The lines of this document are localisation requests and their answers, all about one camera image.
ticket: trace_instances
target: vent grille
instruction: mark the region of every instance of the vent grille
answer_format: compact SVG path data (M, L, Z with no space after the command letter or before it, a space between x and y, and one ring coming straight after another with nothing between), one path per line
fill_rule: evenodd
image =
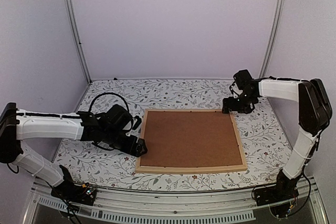
M54 208L60 211L66 211L67 206L57 200L49 199L40 196L39 203L41 205ZM204 217L144 217L144 216L131 216L126 214L115 214L108 211L93 209L91 216L81 215L93 219L105 220L113 223L129 223L129 224L229 224L241 223L245 221L255 220L253 211L238 212L235 214L204 216Z

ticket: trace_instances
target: white wall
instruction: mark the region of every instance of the white wall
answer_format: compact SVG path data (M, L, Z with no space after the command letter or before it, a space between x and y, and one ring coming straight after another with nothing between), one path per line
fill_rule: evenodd
M336 110L336 1L285 0L279 33L267 75L320 78ZM297 105L273 100L272 105L294 143ZM322 135L319 151L309 163L330 223L336 223L336 120Z
M72 112L85 90L64 0L0 0L0 59L0 110ZM58 143L28 141L47 158ZM19 223L33 179L1 164L0 182L0 223Z
M72 0L93 79L258 75L276 0Z

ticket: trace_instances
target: table surface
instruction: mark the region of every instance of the table surface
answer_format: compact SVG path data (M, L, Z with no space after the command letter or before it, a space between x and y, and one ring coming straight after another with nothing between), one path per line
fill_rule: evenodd
M231 95L227 80L109 80L93 82L79 110L87 111L91 101L103 92L115 92L128 102L133 116L150 109L221 109L222 99ZM114 96L99 98L93 113L105 112ZM222 174L162 175L136 174L135 157L104 151L89 142L63 140L55 163L66 166L77 182L98 186L156 191L200 191L244 188L276 181L287 162L291 147L268 102L262 98L251 114L237 114L248 170ZM139 136L140 130L132 132Z

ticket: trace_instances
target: brown board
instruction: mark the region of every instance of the brown board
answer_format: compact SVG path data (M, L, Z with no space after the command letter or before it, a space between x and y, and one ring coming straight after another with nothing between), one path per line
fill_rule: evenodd
M235 119L221 110L146 110L141 138L148 152L136 161L137 173L247 170Z

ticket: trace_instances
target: floral tablecloth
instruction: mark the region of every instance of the floral tablecloth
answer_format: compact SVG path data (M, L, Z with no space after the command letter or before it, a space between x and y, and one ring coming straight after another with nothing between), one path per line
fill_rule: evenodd
M115 92L127 100L133 116L152 109L220 109L231 95L225 80L110 80L95 81L80 109L103 92ZM123 102L108 95L99 98L93 112L105 112ZM104 151L89 142L63 140L56 164L66 166L74 180L104 187L158 191L199 191L243 188L275 182L287 162L291 148L267 99L260 99L251 114L235 114L248 170L223 174L160 175L136 174L135 157L117 150ZM140 130L132 132L139 136Z

